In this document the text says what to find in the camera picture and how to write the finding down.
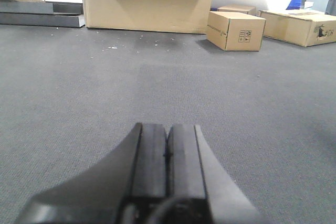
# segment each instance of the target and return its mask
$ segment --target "black cable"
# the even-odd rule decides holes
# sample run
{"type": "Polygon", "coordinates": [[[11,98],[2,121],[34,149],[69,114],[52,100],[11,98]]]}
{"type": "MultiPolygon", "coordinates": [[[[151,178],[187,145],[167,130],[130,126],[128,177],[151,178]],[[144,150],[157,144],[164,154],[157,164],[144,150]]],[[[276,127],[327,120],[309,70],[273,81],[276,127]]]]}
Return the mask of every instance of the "black cable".
{"type": "Polygon", "coordinates": [[[176,196],[176,197],[171,197],[169,199],[164,200],[150,214],[145,224],[161,224],[164,218],[166,217],[167,213],[170,210],[172,210],[172,208],[176,204],[186,202],[186,201],[190,201],[190,199],[184,196],[178,196],[178,197],[176,196]]]}

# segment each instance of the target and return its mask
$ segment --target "gray carpet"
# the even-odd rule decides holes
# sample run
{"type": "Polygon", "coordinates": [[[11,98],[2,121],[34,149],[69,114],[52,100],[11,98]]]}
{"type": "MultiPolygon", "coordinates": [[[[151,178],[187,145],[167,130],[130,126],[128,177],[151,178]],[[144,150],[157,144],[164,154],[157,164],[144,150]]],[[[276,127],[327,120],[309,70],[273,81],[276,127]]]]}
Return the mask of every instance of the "gray carpet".
{"type": "Polygon", "coordinates": [[[223,52],[204,35],[0,26],[0,49],[1,223],[136,122],[200,124],[274,223],[336,223],[336,44],[223,52]]]}

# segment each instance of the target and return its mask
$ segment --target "box flap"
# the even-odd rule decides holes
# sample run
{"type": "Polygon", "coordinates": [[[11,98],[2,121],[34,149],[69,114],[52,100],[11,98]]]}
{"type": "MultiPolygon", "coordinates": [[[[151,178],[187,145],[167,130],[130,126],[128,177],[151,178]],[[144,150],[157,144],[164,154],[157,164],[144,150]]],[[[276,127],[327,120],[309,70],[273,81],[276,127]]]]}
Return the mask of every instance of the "box flap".
{"type": "Polygon", "coordinates": [[[216,13],[219,16],[223,16],[223,17],[230,18],[230,19],[254,19],[254,20],[262,19],[263,20],[263,18],[248,15],[245,13],[235,13],[235,12],[213,12],[213,13],[216,13]]]}
{"type": "Polygon", "coordinates": [[[226,6],[222,6],[220,8],[218,8],[218,10],[220,9],[225,9],[225,10],[239,10],[242,12],[249,12],[253,9],[256,9],[255,6],[245,6],[245,5],[226,5],[226,6]]]}
{"type": "Polygon", "coordinates": [[[326,15],[317,10],[284,10],[280,12],[272,12],[268,10],[261,10],[261,13],[269,13],[283,17],[290,17],[302,20],[310,20],[314,22],[336,20],[336,16],[326,15]]]}

